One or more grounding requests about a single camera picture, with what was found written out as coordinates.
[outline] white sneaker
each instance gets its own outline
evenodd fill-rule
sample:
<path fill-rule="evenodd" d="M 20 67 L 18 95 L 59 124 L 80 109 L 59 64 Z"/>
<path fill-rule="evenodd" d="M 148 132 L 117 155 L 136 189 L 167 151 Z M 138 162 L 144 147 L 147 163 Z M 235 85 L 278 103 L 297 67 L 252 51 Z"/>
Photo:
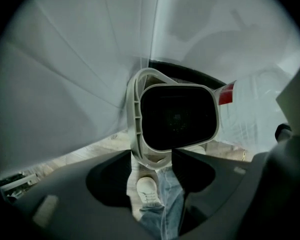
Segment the white sneaker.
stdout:
<path fill-rule="evenodd" d="M 157 193 L 157 184 L 150 177 L 143 177 L 136 183 L 136 190 L 144 205 L 160 204 Z"/>

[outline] jeans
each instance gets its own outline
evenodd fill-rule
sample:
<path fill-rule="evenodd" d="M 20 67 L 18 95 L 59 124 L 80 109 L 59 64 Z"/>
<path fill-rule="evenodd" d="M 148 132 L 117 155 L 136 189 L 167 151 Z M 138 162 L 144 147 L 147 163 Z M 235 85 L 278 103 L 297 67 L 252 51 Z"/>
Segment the jeans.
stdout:
<path fill-rule="evenodd" d="M 143 206 L 140 223 L 156 240 L 172 240 L 179 236 L 179 224 L 184 206 L 184 192 L 172 167 L 157 172 L 161 204 Z"/>

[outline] person's leg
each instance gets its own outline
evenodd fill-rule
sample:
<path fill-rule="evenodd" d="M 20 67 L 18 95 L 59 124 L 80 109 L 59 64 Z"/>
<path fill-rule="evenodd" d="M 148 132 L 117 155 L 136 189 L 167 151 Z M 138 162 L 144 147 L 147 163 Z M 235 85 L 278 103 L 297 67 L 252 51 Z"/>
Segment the person's leg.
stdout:
<path fill-rule="evenodd" d="M 164 207 L 158 198 L 156 182 L 150 177 L 140 178 L 136 190 L 141 198 L 143 207 L 140 223 L 155 239 L 161 239 L 161 223 Z"/>
<path fill-rule="evenodd" d="M 158 170 L 156 173 L 164 205 L 161 220 L 161 239 L 177 239 L 184 207 L 184 191 L 171 166 Z"/>

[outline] red tag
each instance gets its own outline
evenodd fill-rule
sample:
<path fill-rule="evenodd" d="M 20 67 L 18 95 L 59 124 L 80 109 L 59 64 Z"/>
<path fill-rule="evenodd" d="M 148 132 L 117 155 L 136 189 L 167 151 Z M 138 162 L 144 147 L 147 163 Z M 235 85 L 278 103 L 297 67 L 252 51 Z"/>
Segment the red tag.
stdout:
<path fill-rule="evenodd" d="M 234 92 L 235 83 L 230 83 L 223 87 L 219 96 L 219 105 L 232 103 L 232 96 Z"/>

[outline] floor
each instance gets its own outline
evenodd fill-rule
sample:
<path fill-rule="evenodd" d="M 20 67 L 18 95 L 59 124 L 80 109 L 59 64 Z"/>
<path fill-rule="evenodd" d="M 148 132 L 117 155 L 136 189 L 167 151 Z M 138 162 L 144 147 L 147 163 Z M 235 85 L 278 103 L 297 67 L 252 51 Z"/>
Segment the floor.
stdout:
<path fill-rule="evenodd" d="M 247 151 L 244 149 L 224 144 L 221 142 L 216 142 L 213 140 L 208 143 L 202 144 L 201 147 L 205 149 L 206 155 L 232 160 L 245 160 L 245 155 L 247 153 Z M 97 156 L 101 156 L 104 154 L 112 153 L 115 151 L 128 149 L 130 149 L 129 137 L 127 131 L 124 130 L 104 140 L 71 152 L 67 155 L 61 156 L 46 163 L 38 164 L 32 168 L 29 168 L 27 171 L 25 171 L 25 173 L 36 173 L 38 176 L 38 180 L 40 181 L 60 167 L 94 158 Z M 151 156 L 153 156 L 157 160 L 161 159 L 156 153 L 154 153 L 146 147 L 143 150 L 143 152 L 148 154 L 150 158 Z M 137 181 L 138 179 L 145 176 L 150 176 L 155 181 L 157 181 L 158 179 L 155 171 L 150 170 L 145 166 L 139 164 L 133 156 L 131 156 L 131 168 L 132 172 L 127 183 L 127 195 L 130 196 L 131 199 L 133 216 L 138 220 L 141 217 L 139 209 L 142 207 L 142 203 L 137 193 Z"/>

